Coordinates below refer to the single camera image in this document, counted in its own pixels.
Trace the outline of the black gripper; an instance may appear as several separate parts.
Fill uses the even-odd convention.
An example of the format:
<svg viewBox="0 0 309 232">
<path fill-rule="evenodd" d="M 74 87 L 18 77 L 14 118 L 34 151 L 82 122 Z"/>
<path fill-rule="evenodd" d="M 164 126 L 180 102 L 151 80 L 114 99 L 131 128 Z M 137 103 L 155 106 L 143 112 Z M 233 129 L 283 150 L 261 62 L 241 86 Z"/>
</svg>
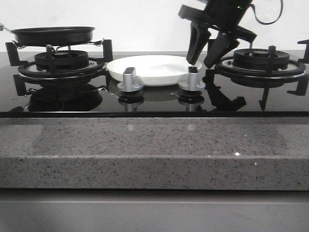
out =
<svg viewBox="0 0 309 232">
<path fill-rule="evenodd" d="M 182 5 L 179 11 L 180 18 L 192 21 L 190 43 L 186 56 L 188 63 L 196 64 L 211 36 L 208 28 L 218 30 L 220 33 L 204 59 L 207 68 L 211 68 L 224 55 L 237 48 L 239 46 L 237 39 L 253 42 L 257 35 L 239 26 L 250 4 L 250 0 L 209 0 L 204 10 Z"/>
</svg>

